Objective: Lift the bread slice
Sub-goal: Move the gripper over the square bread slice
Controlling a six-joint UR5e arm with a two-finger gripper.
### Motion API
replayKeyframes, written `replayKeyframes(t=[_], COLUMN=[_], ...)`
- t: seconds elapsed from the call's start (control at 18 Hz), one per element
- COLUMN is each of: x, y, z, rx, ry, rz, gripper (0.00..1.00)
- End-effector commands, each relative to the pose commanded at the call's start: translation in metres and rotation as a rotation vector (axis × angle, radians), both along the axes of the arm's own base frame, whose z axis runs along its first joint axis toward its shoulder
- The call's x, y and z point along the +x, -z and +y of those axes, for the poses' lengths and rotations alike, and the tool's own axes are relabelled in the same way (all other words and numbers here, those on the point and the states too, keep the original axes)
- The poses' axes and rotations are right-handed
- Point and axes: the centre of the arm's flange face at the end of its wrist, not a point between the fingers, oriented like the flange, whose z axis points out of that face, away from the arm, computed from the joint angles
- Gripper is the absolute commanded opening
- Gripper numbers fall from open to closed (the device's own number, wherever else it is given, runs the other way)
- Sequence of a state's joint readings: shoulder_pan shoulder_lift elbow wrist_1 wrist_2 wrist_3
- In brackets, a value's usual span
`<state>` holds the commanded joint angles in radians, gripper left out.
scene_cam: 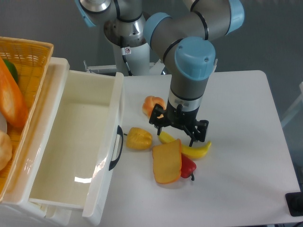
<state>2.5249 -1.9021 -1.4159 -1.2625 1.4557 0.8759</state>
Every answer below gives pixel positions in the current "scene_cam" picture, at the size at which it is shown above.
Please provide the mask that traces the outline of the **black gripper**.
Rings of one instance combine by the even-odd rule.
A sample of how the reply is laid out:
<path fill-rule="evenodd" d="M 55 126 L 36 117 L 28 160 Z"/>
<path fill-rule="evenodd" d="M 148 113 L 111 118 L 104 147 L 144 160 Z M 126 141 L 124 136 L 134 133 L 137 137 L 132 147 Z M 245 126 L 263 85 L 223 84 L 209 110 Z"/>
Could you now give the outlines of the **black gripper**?
<path fill-rule="evenodd" d="M 163 127 L 172 126 L 183 130 L 190 138 L 189 146 L 194 142 L 204 142 L 209 125 L 208 120 L 196 120 L 199 107 L 193 111 L 184 111 L 183 106 L 175 108 L 168 100 L 166 110 L 160 104 L 156 104 L 151 112 L 149 123 L 157 129 L 160 135 Z"/>

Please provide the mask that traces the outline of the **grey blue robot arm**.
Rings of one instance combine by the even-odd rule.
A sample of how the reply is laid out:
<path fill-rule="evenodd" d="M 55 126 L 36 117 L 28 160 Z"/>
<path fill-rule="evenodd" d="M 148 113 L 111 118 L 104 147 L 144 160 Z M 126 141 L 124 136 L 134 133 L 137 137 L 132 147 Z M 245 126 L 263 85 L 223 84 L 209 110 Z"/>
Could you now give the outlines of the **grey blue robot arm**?
<path fill-rule="evenodd" d="M 238 0 L 187 0 L 189 13 L 173 19 L 166 13 L 143 12 L 140 0 L 78 0 L 87 26 L 102 25 L 112 44 L 116 70 L 128 76 L 150 73 L 150 51 L 171 73 L 167 107 L 155 105 L 150 124 L 157 130 L 172 126 L 191 142 L 203 142 L 207 120 L 196 116 L 209 76 L 216 67 L 211 41 L 243 24 L 245 13 Z"/>

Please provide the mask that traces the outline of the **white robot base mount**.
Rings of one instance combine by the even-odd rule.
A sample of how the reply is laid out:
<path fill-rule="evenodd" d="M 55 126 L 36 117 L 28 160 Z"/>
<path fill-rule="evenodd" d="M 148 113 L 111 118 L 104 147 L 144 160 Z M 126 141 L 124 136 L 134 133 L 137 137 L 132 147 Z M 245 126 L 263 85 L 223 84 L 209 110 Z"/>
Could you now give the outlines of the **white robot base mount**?
<path fill-rule="evenodd" d="M 113 45 L 115 65 L 88 66 L 84 62 L 85 71 L 95 74 L 114 76 L 121 72 L 124 76 L 153 76 L 170 74 L 161 60 L 150 62 L 150 47 L 143 44 L 139 47 L 123 47 Z"/>

